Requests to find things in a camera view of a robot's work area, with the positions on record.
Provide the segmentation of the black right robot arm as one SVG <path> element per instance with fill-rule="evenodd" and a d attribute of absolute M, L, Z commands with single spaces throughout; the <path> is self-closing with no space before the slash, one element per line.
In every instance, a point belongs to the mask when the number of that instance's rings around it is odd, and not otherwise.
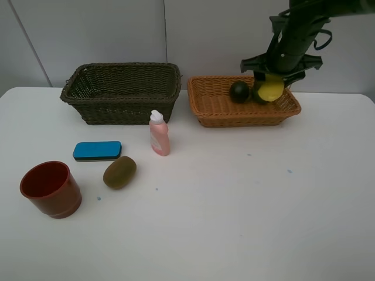
<path fill-rule="evenodd" d="M 290 1 L 289 8 L 270 17 L 273 37 L 267 52 L 241 61 L 242 73 L 254 73 L 254 89 L 281 78 L 284 87 L 305 78 L 305 71 L 320 69 L 320 56 L 306 52 L 313 45 L 322 50 L 332 41 L 332 32 L 323 28 L 330 18 L 374 13 L 374 1 Z"/>

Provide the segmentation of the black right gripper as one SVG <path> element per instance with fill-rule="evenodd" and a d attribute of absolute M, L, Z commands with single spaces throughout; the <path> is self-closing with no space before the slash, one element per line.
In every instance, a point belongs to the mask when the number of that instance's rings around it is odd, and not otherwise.
<path fill-rule="evenodd" d="M 266 82 L 265 74 L 281 76 L 284 82 L 284 88 L 288 88 L 293 83 L 303 80 L 306 77 L 305 72 L 315 68 L 317 70 L 323 65 L 320 56 L 311 56 L 305 54 L 301 57 L 292 57 L 289 55 L 271 58 L 264 53 L 250 59 L 244 59 L 240 63 L 242 73 L 246 71 L 254 72 L 254 86 L 260 87 Z"/>

